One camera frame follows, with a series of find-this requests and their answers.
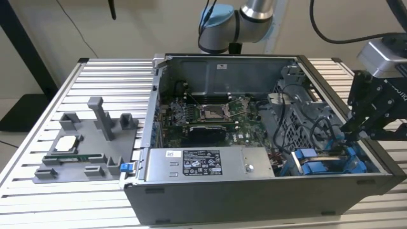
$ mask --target vent grille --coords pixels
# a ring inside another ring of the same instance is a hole
[[[292,111],[291,114],[285,116],[281,125],[285,136],[284,145],[288,151],[292,151],[296,148],[312,148],[307,131],[304,130],[304,127],[296,123],[299,123],[299,118]]]
[[[281,93],[283,92],[281,90],[283,90],[281,87],[279,86],[279,84],[276,84],[272,93]]]

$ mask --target black cable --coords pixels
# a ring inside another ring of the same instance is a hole
[[[8,142],[3,142],[1,140],[0,140],[0,143],[5,144],[5,145],[8,145],[8,146],[12,146],[12,147],[15,147],[15,148],[19,148],[16,145],[13,145],[13,144],[11,144],[11,143],[8,143]]]
[[[59,4],[59,6],[60,6],[60,8],[61,8],[61,10],[63,10],[63,12],[64,12],[64,14],[65,14],[65,16],[68,17],[69,21],[72,22],[72,24],[73,24],[73,26],[75,26],[75,28],[76,28],[76,31],[77,31],[79,35],[81,36],[83,42],[85,43],[85,45],[87,45],[88,48],[91,49],[92,53],[95,54],[95,57],[99,58],[99,56],[97,56],[95,50],[92,49],[92,47],[89,46],[88,42],[85,41],[85,39],[84,39],[84,37],[83,37],[83,34],[81,34],[81,31],[79,30],[79,28],[77,28],[77,26],[76,26],[76,24],[75,24],[72,18],[69,17],[69,15],[68,15],[68,13],[67,13],[67,11],[65,11],[65,9],[64,9],[61,3],[59,2],[59,0],[55,0],[55,1],[56,1],[56,3]]]
[[[313,125],[312,125],[312,127],[311,127],[311,131],[309,131],[309,139],[311,139],[311,143],[312,143],[312,147],[313,147],[313,148],[316,148],[316,143],[315,143],[315,140],[313,140],[313,132],[315,132],[315,129],[316,129],[316,127],[317,127],[317,124],[319,124],[320,121],[323,121],[323,120],[325,121],[325,123],[327,123],[327,125],[328,125],[328,128],[329,128],[331,139],[332,139],[332,140],[336,140],[336,138],[335,138],[335,132],[333,132],[333,128],[332,128],[332,124],[331,124],[328,118],[327,118],[327,117],[320,117],[320,118],[315,121],[315,123],[313,123]]]
[[[205,14],[205,16],[204,16],[204,18],[203,18],[203,24],[200,25],[200,29],[199,29],[197,43],[199,43],[199,40],[200,40],[200,38],[201,38],[203,31],[204,31],[204,29],[205,29],[204,25],[205,25],[205,23],[208,22],[208,20],[209,20],[209,18],[211,18],[211,15],[212,15],[212,11],[213,11],[213,7],[215,7],[216,2],[217,2],[217,0],[213,1],[212,6],[211,6],[211,8],[209,8],[209,10],[208,10],[208,13]]]
[[[287,153],[289,154],[288,150],[284,149],[283,146],[280,146],[276,142],[276,138],[277,138],[277,132],[279,130],[281,129],[281,125],[283,125],[283,118],[284,118],[284,114],[285,114],[285,99],[284,99],[284,96],[283,96],[283,92],[280,93],[281,95],[281,100],[283,100],[283,107],[281,107],[281,113],[280,113],[280,118],[279,118],[279,125],[277,125],[277,128],[275,129],[275,132],[273,132],[273,135],[272,135],[272,143],[273,145],[277,147],[279,151],[281,153]]]
[[[201,25],[203,25],[203,20],[204,20],[204,12],[205,12],[205,9],[208,8],[208,5],[209,5],[209,0],[205,1],[205,6],[204,6],[204,9],[203,9],[201,20],[199,21],[199,26],[197,26],[197,34],[199,35],[200,35]]]
[[[309,19],[311,19],[311,25],[312,25],[312,28],[317,34],[317,36],[328,43],[332,43],[332,44],[348,44],[348,43],[355,43],[355,42],[361,42],[361,41],[365,41],[365,40],[371,40],[371,39],[375,39],[375,38],[382,38],[384,36],[391,36],[391,35],[399,35],[399,34],[404,34],[402,32],[388,32],[388,33],[380,33],[380,34],[375,34],[375,35],[369,35],[369,36],[365,36],[365,37],[360,37],[360,38],[353,38],[353,39],[348,39],[348,40],[341,40],[341,41],[337,41],[337,40],[331,40],[328,39],[323,33],[320,32],[320,30],[317,29],[317,26],[316,26],[316,23],[315,23],[315,18],[313,18],[313,3],[315,3],[315,0],[311,0],[311,3],[309,3]]]
[[[387,0],[387,5],[394,13],[394,16],[407,32],[407,9],[402,0]]]

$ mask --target blue latch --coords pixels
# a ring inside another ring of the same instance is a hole
[[[129,173],[133,171],[133,163],[123,163],[120,165],[120,172]]]

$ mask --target black pole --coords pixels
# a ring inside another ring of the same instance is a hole
[[[23,95],[0,121],[0,131],[27,132],[41,116],[57,87],[8,0],[0,0],[0,26],[44,92]]]
[[[229,43],[229,54],[241,54],[241,43]]]
[[[47,99],[51,101],[57,92],[57,87],[8,0],[0,0],[0,26]]]

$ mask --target slotted aluminum surface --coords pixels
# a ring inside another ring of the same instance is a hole
[[[311,62],[345,100],[352,84],[352,75],[347,67],[331,59],[311,59]],[[104,109],[112,117],[119,117],[123,112],[131,112],[140,119],[133,151],[136,158],[152,82],[151,67],[151,60],[92,59],[87,64],[76,66],[0,174],[0,229],[148,228],[139,224],[117,181],[36,185],[27,178],[33,177],[41,157],[51,147],[60,129],[57,119],[63,112],[76,111],[81,119],[95,117],[85,106],[92,95],[104,97]],[[398,120],[387,128],[395,129],[400,122],[402,120]],[[407,171],[407,142],[382,142],[382,145]],[[340,217],[188,225],[180,228],[382,229],[407,228],[406,225],[407,183],[403,182],[386,195],[363,199]]]

